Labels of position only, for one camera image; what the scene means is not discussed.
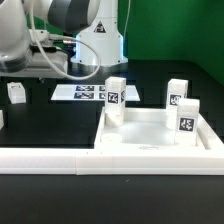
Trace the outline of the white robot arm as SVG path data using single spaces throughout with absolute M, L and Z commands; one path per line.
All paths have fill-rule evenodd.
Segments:
M 0 76 L 89 79 L 127 67 L 118 0 L 0 0 Z

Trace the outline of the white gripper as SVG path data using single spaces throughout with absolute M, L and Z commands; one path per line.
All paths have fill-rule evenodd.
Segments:
M 56 50 L 55 53 L 47 53 L 51 62 L 61 71 L 68 72 L 68 54 L 63 50 Z M 32 78 L 59 78 L 62 76 L 54 71 L 45 61 L 41 53 L 36 53 L 32 63 L 23 70 L 17 72 L 2 72 L 3 77 L 32 77 Z

